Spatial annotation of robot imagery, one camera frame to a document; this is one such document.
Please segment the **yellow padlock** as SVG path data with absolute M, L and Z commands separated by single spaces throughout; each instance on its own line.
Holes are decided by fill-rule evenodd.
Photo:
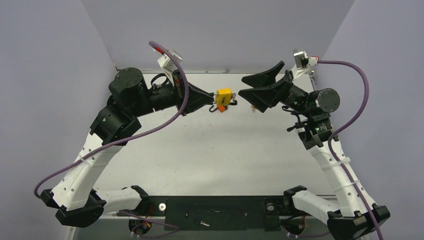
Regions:
M 233 92 L 230 88 L 218 89 L 215 93 L 215 104 L 217 106 L 228 106 L 232 97 Z

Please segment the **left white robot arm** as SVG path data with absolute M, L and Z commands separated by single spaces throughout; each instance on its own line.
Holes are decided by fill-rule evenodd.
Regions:
M 94 184 L 141 128 L 139 117 L 171 107 L 185 116 L 214 102 L 212 92 L 184 83 L 177 70 L 165 83 L 148 87 L 139 69 L 125 68 L 117 72 L 108 88 L 111 95 L 91 124 L 79 156 L 58 185 L 40 194 L 46 206 L 56 209 L 55 216 L 64 226 L 85 228 L 111 212 L 145 214 L 150 200 L 140 186 L 101 191 L 95 190 Z

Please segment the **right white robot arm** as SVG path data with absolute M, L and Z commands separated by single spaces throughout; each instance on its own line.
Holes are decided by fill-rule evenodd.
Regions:
M 388 208 L 379 205 L 367 193 L 354 173 L 350 158 L 345 155 L 339 131 L 331 123 L 331 113 L 340 105 L 340 96 L 332 88 L 307 92 L 295 80 L 306 74 L 319 59 L 301 60 L 283 77 L 276 77 L 284 67 L 279 62 L 273 68 L 244 76 L 247 89 L 239 91 L 261 113 L 282 104 L 282 109 L 298 120 L 289 131 L 296 131 L 305 149 L 316 160 L 334 192 L 332 203 L 299 185 L 283 194 L 282 207 L 291 214 L 307 214 L 324 223 L 336 240 L 368 240 L 371 233 L 381 235 L 381 225 L 390 217 Z

